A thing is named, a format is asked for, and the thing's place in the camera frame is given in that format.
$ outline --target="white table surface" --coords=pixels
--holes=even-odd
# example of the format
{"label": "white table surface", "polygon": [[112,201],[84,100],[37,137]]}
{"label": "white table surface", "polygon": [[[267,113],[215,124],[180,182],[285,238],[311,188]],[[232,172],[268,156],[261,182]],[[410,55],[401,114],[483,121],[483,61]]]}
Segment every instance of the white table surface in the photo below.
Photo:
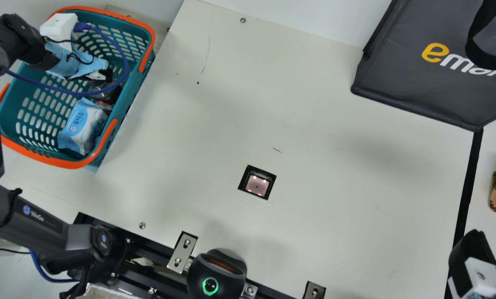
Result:
{"label": "white table surface", "polygon": [[486,235],[496,259],[496,212],[488,206],[491,176],[496,171],[496,121],[484,128],[479,164],[467,216],[466,232],[477,229]]}
{"label": "white table surface", "polygon": [[[98,173],[20,157],[3,185],[67,221],[193,233],[293,297],[442,297],[472,133],[352,95],[359,48],[241,17],[186,0]],[[237,190],[248,164],[277,175],[268,201]]]}

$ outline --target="emart logo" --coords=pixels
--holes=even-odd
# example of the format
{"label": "emart logo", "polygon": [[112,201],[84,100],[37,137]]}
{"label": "emart logo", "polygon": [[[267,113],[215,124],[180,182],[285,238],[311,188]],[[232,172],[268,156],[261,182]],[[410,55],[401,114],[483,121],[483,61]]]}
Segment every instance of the emart logo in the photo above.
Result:
{"label": "emart logo", "polygon": [[428,45],[421,53],[421,57],[428,62],[438,63],[440,66],[448,66],[451,70],[458,70],[462,73],[470,73],[475,75],[496,76],[496,70],[486,70],[475,66],[470,59],[456,54],[449,54],[449,48],[438,42],[433,42]]}

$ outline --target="basket handle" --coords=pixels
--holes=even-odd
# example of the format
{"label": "basket handle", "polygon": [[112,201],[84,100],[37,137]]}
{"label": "basket handle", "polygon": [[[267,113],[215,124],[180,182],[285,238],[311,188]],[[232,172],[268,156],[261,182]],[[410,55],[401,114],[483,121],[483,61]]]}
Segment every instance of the basket handle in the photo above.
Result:
{"label": "basket handle", "polygon": [[[8,83],[1,91],[0,93],[0,104],[2,102],[2,99],[4,98],[6,91],[8,90],[8,87],[10,87],[10,83]],[[99,144],[96,146],[96,150],[88,155],[86,159],[80,160],[80,161],[67,161],[63,159],[57,159],[57,158],[50,158],[50,157],[45,157],[44,155],[40,155],[38,153],[34,153],[32,151],[29,151],[27,148],[24,146],[21,146],[12,140],[9,140],[6,138],[3,134],[1,134],[1,142],[5,146],[11,148],[12,150],[20,153],[21,155],[27,156],[30,159],[37,160],[39,162],[43,162],[48,165],[60,167],[60,168],[66,168],[66,169],[79,169],[86,167],[87,165],[91,164],[91,162],[98,156],[98,154],[102,151],[102,148],[104,148],[104,145],[106,144],[107,139],[113,132],[113,129],[117,126],[118,120],[117,119],[112,119],[110,124],[108,125],[108,128],[106,129],[106,133],[102,136],[102,139],[100,140]]]}
{"label": "basket handle", "polygon": [[154,29],[152,27],[150,27],[150,25],[148,25],[146,23],[143,23],[141,21],[137,21],[136,19],[132,19],[130,17],[126,17],[126,15],[119,15],[118,13],[114,13],[114,12],[110,12],[110,11],[105,11],[105,10],[100,10],[98,8],[87,7],[87,6],[68,6],[68,7],[61,8],[61,9],[55,11],[54,13],[52,13],[52,15],[50,15],[49,19],[53,15],[55,15],[56,13],[60,13],[60,12],[64,12],[64,11],[69,11],[69,10],[81,10],[81,11],[89,11],[89,12],[98,13],[100,15],[109,15],[110,17],[115,17],[117,19],[121,19],[123,21],[126,21],[128,23],[134,24],[136,26],[139,26],[139,27],[147,30],[149,32],[150,36],[151,36],[151,40],[149,42],[147,51],[145,52],[145,55],[141,58],[141,63],[139,65],[139,72],[140,73],[143,73],[145,71],[145,68],[147,66],[148,58],[149,58],[150,53],[152,52],[153,47],[154,47],[154,44],[155,44],[155,31],[154,31]]}

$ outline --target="teal plastic basket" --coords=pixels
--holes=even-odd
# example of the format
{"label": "teal plastic basket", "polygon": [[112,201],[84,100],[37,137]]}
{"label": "teal plastic basket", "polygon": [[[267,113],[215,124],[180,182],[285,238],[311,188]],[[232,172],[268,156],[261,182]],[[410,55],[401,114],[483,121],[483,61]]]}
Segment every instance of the teal plastic basket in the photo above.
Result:
{"label": "teal plastic basket", "polygon": [[[0,96],[2,143],[23,155],[56,167],[98,167],[155,59],[155,33],[150,26],[142,22],[96,8],[73,6],[62,8],[55,13],[76,13],[80,22],[91,23],[117,42],[128,59],[128,79],[123,84],[122,92],[104,126],[99,142],[86,156],[60,151],[57,143],[58,133],[64,128],[75,102],[81,97],[14,79]],[[114,80],[117,80],[123,72],[123,60],[115,46],[95,32],[87,32],[79,40],[93,51],[94,56],[106,59],[110,63],[114,70]],[[63,80],[33,70],[26,63],[20,67],[18,74],[70,91],[89,90],[87,81]]]}

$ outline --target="white plastic part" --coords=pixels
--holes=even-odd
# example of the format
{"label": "white plastic part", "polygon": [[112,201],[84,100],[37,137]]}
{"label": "white plastic part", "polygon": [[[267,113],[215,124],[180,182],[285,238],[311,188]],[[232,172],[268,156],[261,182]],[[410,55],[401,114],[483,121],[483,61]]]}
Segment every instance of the white plastic part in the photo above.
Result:
{"label": "white plastic part", "polygon": [[[77,22],[78,16],[75,13],[56,13],[39,27],[39,32],[42,36],[48,36],[53,40],[70,39]],[[68,51],[73,51],[70,42],[63,42],[60,45]]]}

